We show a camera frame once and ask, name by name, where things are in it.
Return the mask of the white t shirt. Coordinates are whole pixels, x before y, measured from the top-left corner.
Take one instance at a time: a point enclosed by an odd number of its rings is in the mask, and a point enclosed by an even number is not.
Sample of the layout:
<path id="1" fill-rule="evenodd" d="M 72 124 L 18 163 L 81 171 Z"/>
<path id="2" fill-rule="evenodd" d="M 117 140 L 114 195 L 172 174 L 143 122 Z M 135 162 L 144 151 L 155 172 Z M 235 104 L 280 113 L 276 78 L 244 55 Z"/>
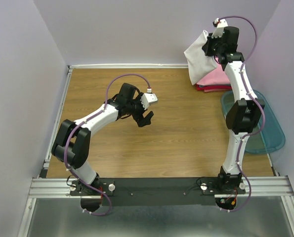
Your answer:
<path id="1" fill-rule="evenodd" d="M 202 49 L 207 42 L 208 32 L 203 30 L 200 36 L 184 51 L 192 85 L 195 85 L 203 77 L 217 68 L 214 57 L 205 56 L 205 52 Z"/>

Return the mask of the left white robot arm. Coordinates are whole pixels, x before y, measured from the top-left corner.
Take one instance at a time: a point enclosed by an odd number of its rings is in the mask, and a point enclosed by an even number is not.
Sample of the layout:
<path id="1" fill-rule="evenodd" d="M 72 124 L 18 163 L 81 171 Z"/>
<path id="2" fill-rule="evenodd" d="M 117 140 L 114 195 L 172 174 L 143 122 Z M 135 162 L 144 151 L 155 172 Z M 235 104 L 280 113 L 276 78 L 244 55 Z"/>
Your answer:
<path id="1" fill-rule="evenodd" d="M 99 188 L 99 175 L 87 162 L 91 137 L 106 125 L 127 117 L 132 117 L 138 127 L 150 125 L 154 113 L 144 113 L 157 101 L 152 89 L 148 88 L 143 93 L 134 85 L 124 83 L 119 93 L 98 110 L 75 121 L 64 120 L 52 145 L 52 155 L 83 180 L 81 189 L 87 195 L 95 194 Z"/>

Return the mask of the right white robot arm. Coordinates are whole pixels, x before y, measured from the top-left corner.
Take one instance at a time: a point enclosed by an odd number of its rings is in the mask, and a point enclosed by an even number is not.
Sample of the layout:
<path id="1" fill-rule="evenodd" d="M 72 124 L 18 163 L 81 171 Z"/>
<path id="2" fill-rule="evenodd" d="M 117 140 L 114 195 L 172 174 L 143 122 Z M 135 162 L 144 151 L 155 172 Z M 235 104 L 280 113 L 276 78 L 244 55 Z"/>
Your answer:
<path id="1" fill-rule="evenodd" d="M 227 75 L 234 96 L 234 104 L 226 115 L 229 144 L 226 159 L 216 179 L 216 188 L 225 194 L 239 188 L 242 182 L 242 162 L 248 139 L 254 135 L 260 119 L 264 119 L 264 101 L 254 93 L 245 70 L 245 59 L 237 51 L 239 29 L 216 25 L 202 47 L 206 56 L 218 59 Z"/>

